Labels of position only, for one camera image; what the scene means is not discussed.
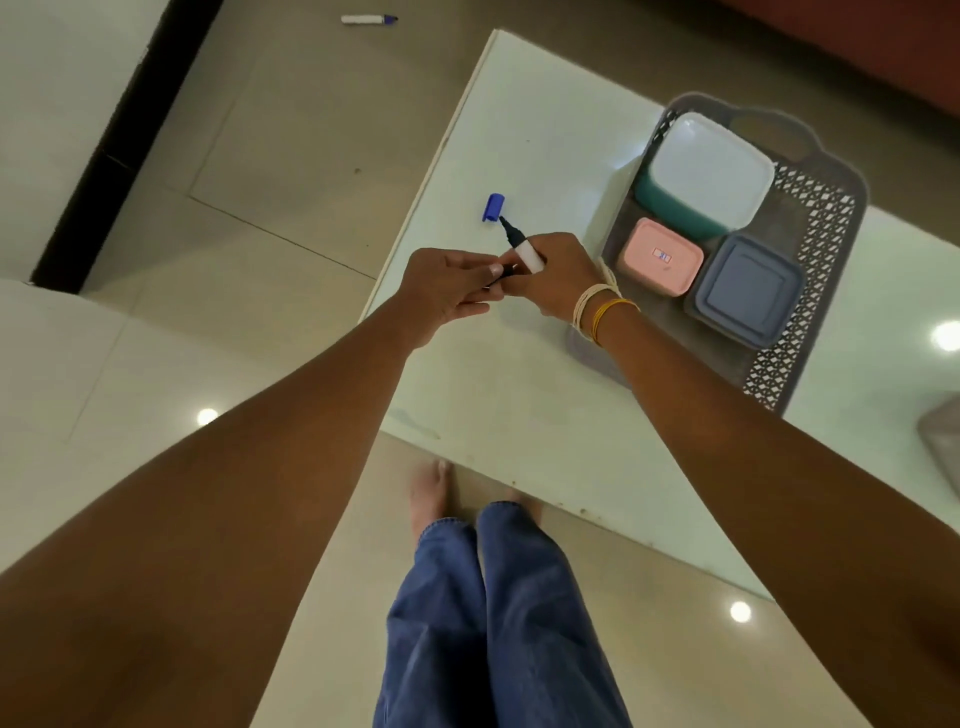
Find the person's left hand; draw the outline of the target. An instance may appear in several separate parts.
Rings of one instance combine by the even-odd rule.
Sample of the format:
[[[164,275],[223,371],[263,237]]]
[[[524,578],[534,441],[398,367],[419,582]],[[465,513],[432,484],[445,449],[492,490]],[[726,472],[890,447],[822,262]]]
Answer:
[[[478,254],[455,249],[417,249],[412,253],[397,291],[387,303],[408,350],[426,346],[445,324],[480,316],[503,300],[497,276],[481,276],[449,268],[443,254]]]

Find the person's right hand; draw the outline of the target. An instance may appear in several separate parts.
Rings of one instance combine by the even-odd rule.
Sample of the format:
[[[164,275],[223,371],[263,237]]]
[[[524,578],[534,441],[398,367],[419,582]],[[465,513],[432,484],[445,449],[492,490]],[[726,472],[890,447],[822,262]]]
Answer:
[[[523,298],[540,312],[571,324],[582,295],[606,280],[579,239],[568,232],[536,234],[527,240],[543,260],[537,273],[522,273],[522,259],[516,249],[509,249],[498,259],[514,273],[500,279],[503,293]]]

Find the white marker with black tip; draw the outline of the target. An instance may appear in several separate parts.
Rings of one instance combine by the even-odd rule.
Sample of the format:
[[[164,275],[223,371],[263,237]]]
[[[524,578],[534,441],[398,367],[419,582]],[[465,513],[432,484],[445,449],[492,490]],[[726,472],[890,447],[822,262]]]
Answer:
[[[504,216],[500,217],[500,223],[505,231],[510,248],[515,252],[527,272],[529,274],[542,272],[546,267],[546,263],[529,242],[527,236],[518,227],[511,224]]]

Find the person's right forearm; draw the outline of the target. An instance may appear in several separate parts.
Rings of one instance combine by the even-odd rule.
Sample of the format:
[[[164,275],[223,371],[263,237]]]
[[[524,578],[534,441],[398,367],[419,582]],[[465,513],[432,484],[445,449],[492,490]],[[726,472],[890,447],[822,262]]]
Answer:
[[[960,728],[960,535],[640,311],[598,332],[711,516],[873,728]]]

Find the person's left forearm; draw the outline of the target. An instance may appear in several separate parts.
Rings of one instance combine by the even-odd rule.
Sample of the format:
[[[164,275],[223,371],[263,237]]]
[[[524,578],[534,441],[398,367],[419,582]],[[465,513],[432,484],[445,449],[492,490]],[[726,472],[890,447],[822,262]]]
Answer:
[[[0,574],[0,728],[249,728],[430,317],[392,299]]]

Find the orange bangle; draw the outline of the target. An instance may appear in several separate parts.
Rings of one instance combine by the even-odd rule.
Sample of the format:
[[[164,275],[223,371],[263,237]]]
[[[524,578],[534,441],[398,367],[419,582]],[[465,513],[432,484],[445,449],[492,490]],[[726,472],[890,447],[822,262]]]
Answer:
[[[598,309],[594,312],[594,315],[591,320],[589,336],[593,344],[597,346],[601,346],[601,343],[599,342],[599,338],[598,338],[598,333],[599,333],[599,328],[601,326],[601,323],[605,315],[607,314],[607,312],[615,307],[622,307],[622,306],[629,307],[636,311],[641,311],[639,306],[634,301],[625,297],[616,297],[603,302],[598,307]]]

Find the small pink lidded container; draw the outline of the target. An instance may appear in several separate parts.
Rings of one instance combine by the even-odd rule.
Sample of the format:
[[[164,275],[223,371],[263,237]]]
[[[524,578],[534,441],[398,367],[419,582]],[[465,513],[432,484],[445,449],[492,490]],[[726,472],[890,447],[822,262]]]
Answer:
[[[664,224],[640,218],[615,262],[615,271],[670,298],[684,296],[705,261],[704,250]]]

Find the teal container with white lid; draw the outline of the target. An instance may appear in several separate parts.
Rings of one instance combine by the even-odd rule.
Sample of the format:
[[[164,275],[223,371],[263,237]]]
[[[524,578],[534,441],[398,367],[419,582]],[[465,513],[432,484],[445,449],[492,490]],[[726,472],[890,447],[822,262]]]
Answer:
[[[633,185],[638,204],[668,228],[702,243],[744,229],[774,184],[772,159],[700,113],[668,127]]]

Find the blue-grey square lidded container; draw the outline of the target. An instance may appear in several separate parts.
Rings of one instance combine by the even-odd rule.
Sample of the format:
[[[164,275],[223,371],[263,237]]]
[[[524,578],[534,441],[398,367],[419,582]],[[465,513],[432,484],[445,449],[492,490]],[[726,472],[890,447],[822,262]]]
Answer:
[[[683,300],[685,313],[740,345],[778,343],[807,285],[802,266],[744,231],[722,238]]]

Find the person's left foot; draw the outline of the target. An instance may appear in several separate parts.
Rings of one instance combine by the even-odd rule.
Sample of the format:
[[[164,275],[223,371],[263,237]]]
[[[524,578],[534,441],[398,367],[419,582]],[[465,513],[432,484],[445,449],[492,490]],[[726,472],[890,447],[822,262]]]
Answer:
[[[450,463],[438,459],[419,469],[409,488],[410,524],[417,543],[426,528],[456,515],[455,486]]]

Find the grey perforated plastic basket tray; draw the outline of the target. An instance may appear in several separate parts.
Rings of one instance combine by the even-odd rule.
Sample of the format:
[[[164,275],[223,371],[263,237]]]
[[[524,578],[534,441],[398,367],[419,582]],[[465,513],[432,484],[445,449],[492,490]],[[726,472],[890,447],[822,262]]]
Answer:
[[[759,211],[744,228],[697,243],[704,251],[705,263],[723,237],[744,232],[797,262],[806,274],[798,306],[774,346],[753,350],[688,315],[684,308],[688,292],[667,297],[621,273],[612,271],[610,275],[622,294],[637,303],[666,334],[724,380],[782,416],[856,242],[869,201],[867,184],[855,168],[826,151],[816,133],[794,117],[687,92],[668,103],[657,120],[646,149],[634,164],[630,190],[608,226],[605,241],[597,247],[597,257],[611,270],[616,268],[621,249],[642,217],[664,224],[639,205],[634,184],[669,126],[688,112],[707,117],[742,140],[747,140],[743,124],[757,121],[798,143],[798,154],[791,156],[774,144],[760,142],[757,149],[772,160],[775,176]]]

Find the person's blue jeans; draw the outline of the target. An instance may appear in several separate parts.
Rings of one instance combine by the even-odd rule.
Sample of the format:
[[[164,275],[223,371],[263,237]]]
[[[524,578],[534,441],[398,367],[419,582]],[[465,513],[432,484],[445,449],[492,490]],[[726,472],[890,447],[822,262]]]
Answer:
[[[373,728],[632,728],[565,553],[522,505],[422,531]]]

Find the black floor strip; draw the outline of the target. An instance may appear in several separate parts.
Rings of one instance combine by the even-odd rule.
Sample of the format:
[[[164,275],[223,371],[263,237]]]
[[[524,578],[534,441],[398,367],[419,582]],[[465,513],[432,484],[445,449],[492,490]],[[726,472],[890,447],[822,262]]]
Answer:
[[[224,2],[168,0],[29,285],[83,291]]]

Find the reddish brown furniture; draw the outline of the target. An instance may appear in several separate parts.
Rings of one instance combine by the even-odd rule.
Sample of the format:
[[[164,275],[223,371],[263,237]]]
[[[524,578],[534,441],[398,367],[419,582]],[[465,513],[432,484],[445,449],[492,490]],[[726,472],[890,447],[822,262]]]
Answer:
[[[960,0],[716,0],[960,119]]]

